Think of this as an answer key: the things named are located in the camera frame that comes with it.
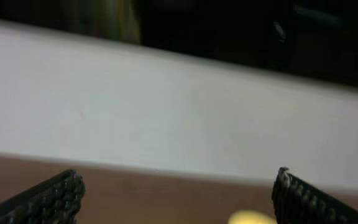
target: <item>black textured strip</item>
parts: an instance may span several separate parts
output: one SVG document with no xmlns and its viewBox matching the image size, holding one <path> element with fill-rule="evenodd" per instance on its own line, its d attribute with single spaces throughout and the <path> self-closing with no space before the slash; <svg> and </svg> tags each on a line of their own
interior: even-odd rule
<svg viewBox="0 0 358 224">
<path fill-rule="evenodd" d="M 75 170 L 66 170 L 0 203 L 0 224 L 71 224 L 84 194 L 82 177 Z"/>
<path fill-rule="evenodd" d="M 358 223 L 358 211 L 280 168 L 273 186 L 278 224 Z"/>
</svg>

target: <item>yellow object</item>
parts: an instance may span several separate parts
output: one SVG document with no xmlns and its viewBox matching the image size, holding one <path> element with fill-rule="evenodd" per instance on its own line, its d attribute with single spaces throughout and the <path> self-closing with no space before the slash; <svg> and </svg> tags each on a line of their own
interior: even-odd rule
<svg viewBox="0 0 358 224">
<path fill-rule="evenodd" d="M 259 212 L 238 211 L 230 216 L 229 224 L 277 224 L 277 222 Z"/>
</svg>

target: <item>wooden surface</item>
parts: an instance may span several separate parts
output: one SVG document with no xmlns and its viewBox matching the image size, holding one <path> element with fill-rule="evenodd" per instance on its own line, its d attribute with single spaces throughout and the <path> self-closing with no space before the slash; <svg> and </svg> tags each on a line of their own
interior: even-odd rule
<svg viewBox="0 0 358 224">
<path fill-rule="evenodd" d="M 0 157 L 0 202 L 67 168 L 77 169 L 86 184 L 80 223 L 227 223 L 231 213 L 244 209 L 273 217 L 270 186 L 6 157 Z M 336 196 L 358 208 L 357 196 Z"/>
</svg>

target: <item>white surface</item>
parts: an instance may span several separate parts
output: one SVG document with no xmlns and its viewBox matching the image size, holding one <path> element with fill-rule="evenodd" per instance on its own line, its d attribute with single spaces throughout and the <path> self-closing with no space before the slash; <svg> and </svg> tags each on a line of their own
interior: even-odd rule
<svg viewBox="0 0 358 224">
<path fill-rule="evenodd" d="M 0 152 L 358 189 L 356 91 L 32 30 L 0 25 Z"/>
</svg>

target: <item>textured black material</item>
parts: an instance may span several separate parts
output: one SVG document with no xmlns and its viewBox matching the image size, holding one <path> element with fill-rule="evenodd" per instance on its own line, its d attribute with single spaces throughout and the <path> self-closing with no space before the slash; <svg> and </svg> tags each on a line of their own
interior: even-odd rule
<svg viewBox="0 0 358 224">
<path fill-rule="evenodd" d="M 84 194 L 82 177 L 66 170 L 0 203 L 0 224 L 72 224 Z"/>
<path fill-rule="evenodd" d="M 278 224 L 358 223 L 358 211 L 280 168 L 272 194 Z"/>
</svg>

